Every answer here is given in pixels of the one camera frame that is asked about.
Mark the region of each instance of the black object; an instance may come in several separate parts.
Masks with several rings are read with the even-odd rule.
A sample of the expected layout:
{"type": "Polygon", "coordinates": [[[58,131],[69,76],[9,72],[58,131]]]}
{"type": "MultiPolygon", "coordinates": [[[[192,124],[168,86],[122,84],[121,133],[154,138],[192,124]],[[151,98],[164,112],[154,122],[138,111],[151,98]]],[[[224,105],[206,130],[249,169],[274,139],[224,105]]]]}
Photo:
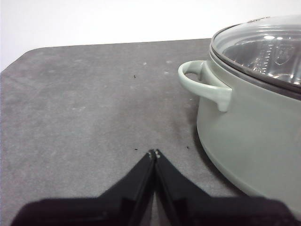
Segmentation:
{"type": "Polygon", "coordinates": [[[294,226],[281,202],[261,197],[212,198],[159,150],[148,153],[98,198],[47,199],[25,205],[12,226],[138,226],[150,223],[156,191],[162,225],[294,226]]]}

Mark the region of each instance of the gray countertop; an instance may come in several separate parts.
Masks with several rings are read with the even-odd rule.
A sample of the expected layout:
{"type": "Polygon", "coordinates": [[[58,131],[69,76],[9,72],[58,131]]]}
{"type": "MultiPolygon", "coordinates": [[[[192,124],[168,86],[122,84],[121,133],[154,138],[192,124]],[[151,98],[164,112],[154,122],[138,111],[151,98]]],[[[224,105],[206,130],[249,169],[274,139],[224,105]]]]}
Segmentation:
{"type": "MultiPolygon", "coordinates": [[[[242,193],[196,131],[177,68],[209,39],[40,48],[1,73],[1,225],[27,202],[99,196],[152,148],[214,196],[242,193]]],[[[152,225],[158,225],[156,205],[152,225]]]]}

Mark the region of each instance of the white wall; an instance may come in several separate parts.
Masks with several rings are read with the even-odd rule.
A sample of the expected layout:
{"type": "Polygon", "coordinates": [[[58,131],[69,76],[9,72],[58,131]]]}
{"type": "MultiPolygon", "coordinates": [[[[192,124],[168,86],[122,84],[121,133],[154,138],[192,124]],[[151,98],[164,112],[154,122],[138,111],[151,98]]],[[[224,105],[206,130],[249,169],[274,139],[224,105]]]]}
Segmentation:
{"type": "Polygon", "coordinates": [[[299,13],[300,0],[1,0],[1,70],[40,47],[209,38],[299,13]]]}

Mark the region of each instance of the pot handle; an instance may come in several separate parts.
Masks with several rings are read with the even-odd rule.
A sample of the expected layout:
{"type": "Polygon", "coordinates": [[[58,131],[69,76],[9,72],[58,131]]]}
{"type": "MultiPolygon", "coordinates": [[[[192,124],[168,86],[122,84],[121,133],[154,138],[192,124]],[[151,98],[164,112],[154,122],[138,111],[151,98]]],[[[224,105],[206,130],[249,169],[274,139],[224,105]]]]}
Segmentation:
{"type": "Polygon", "coordinates": [[[205,60],[189,61],[179,67],[178,75],[180,83],[190,92],[213,100],[217,103],[218,110],[226,112],[228,110],[232,89],[220,81],[209,69],[205,60]],[[215,81],[219,86],[206,85],[200,82],[191,80],[185,76],[187,73],[196,74],[199,78],[202,74],[215,81]]]}

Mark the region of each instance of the glass lid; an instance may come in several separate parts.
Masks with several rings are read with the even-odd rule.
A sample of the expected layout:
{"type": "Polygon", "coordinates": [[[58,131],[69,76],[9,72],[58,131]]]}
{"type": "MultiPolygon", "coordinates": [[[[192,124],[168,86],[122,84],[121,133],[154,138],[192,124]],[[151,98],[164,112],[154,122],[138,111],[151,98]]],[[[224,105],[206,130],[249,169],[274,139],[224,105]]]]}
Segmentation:
{"type": "Polygon", "coordinates": [[[301,93],[301,15],[266,17],[223,29],[211,47],[235,69],[301,93]]]}

